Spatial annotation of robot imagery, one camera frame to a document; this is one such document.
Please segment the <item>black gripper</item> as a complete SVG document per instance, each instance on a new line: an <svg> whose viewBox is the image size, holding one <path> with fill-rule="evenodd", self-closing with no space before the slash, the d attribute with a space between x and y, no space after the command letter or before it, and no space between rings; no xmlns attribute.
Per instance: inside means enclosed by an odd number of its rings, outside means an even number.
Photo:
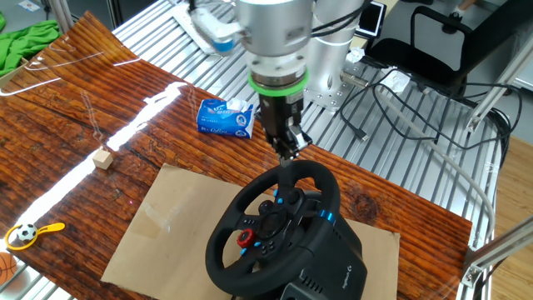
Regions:
<svg viewBox="0 0 533 300"><path fill-rule="evenodd" d="M292 159L312 144L312 139L301 130L303 92L289 96L259 95L261 124L276 152L279 164L288 166Z"/></svg>

